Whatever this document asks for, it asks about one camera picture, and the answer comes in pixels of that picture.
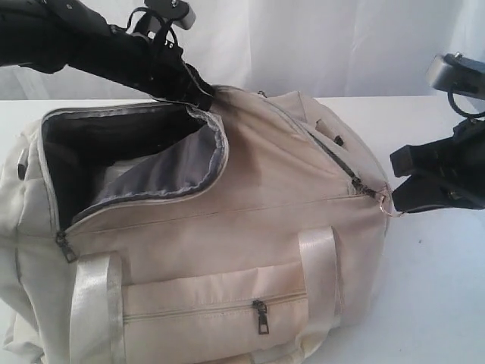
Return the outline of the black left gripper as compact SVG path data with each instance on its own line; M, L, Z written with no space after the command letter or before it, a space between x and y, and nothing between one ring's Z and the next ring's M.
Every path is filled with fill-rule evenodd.
M174 48L154 45L111 24L105 35L65 24L57 28L65 37L62 48L67 50L70 67L156 98L186 101L204 111L214 102L214 87L193 66L185 70Z

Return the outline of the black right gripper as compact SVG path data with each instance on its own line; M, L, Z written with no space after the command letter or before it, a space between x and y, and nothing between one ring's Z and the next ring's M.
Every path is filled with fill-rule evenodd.
M390 161L396 177L411 176L392 193L397 212L484 209L483 120L466 119L441 140L405 145Z

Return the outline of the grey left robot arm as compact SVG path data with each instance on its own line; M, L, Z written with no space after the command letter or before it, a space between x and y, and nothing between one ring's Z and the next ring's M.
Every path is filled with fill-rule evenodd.
M173 30L196 16L184 1L146 1L125 27L80 1L3 1L1 65L53 74L70 66L149 94L209 110L215 95L183 60Z

